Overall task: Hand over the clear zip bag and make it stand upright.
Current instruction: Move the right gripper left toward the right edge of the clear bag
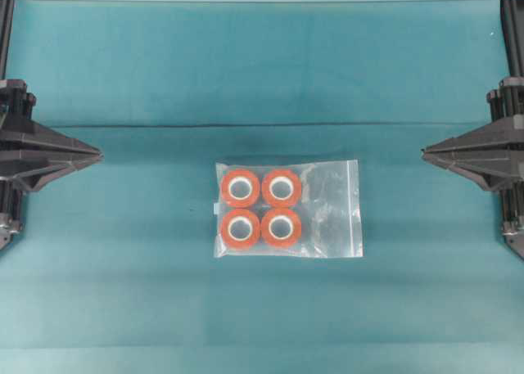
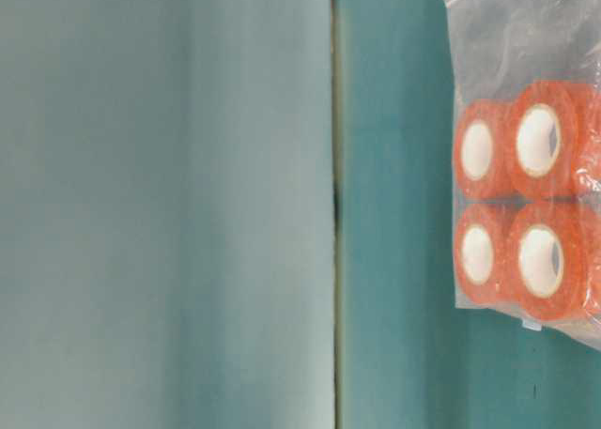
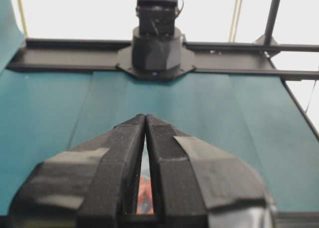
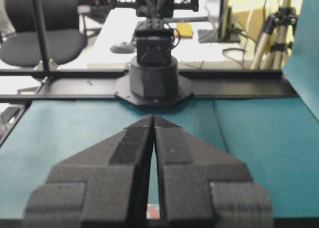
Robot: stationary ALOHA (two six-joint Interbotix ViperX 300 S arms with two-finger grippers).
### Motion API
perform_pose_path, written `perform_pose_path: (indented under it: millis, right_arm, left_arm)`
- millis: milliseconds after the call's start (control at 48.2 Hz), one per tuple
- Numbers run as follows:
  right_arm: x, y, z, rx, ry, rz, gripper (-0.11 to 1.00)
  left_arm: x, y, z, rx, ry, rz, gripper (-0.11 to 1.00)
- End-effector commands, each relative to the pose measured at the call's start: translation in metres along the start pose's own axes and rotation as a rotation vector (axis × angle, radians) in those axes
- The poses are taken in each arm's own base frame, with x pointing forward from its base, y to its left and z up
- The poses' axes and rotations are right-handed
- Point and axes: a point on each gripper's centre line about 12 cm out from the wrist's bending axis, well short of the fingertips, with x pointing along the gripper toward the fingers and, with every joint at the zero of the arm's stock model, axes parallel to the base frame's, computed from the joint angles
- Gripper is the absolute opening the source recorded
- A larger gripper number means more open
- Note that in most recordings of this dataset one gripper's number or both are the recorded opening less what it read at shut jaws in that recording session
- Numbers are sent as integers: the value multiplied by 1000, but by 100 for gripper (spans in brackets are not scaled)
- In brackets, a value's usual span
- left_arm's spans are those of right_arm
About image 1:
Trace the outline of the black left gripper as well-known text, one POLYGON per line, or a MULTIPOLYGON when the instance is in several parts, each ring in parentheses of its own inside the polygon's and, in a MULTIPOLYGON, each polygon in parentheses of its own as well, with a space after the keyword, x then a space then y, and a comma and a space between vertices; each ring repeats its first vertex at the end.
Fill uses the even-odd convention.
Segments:
POLYGON ((27 92, 20 79, 1 81, 1 131, 16 133, 14 137, 1 134, 1 152, 19 151, 20 158, 58 158, 69 154, 68 159, 49 160, 48 165, 16 175, 16 183, 8 182, 1 169, 1 226, 21 226, 22 196, 38 192, 50 182, 68 174, 79 172, 102 161, 101 151, 74 137, 54 131, 32 120, 36 104, 33 93, 27 92))

